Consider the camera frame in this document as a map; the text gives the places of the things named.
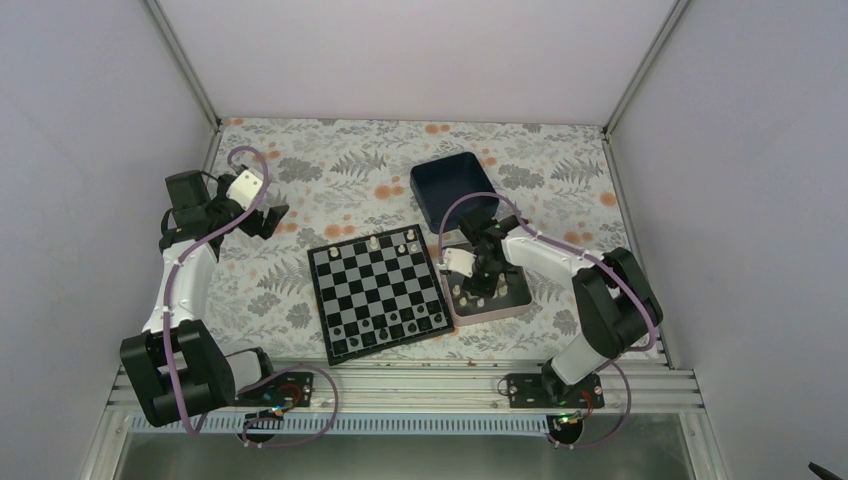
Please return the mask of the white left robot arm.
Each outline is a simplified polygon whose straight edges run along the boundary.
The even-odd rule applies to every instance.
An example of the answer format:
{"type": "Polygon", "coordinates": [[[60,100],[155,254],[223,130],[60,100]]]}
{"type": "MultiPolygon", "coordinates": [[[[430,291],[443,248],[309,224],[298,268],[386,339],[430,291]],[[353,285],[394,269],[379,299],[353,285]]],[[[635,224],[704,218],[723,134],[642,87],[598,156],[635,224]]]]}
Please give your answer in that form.
{"type": "Polygon", "coordinates": [[[162,282],[141,333],[124,339],[119,350],[140,408],[154,427],[231,406],[238,392],[263,405],[278,391],[278,377],[261,348],[225,354],[203,319],[225,235],[239,229],[267,240],[288,208],[257,210],[267,183],[248,168],[216,177],[214,194],[206,179],[200,170],[167,178],[171,207],[160,224],[162,282]]]}

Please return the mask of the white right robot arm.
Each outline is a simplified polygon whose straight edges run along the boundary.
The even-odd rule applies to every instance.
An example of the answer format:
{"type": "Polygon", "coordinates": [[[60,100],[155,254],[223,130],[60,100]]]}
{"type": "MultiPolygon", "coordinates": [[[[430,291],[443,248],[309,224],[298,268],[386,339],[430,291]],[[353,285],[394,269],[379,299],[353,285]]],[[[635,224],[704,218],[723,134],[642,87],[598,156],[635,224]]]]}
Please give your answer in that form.
{"type": "Polygon", "coordinates": [[[459,229],[472,246],[460,262],[444,259],[463,275],[463,289],[479,298],[501,293],[506,277],[518,268],[571,285],[579,333],[541,368],[541,391],[555,407],[578,397],[584,379],[618,358],[642,338],[653,340],[662,308],[633,253],[606,253],[557,246],[532,233],[523,220],[497,221],[480,209],[463,214],[459,229]]]}

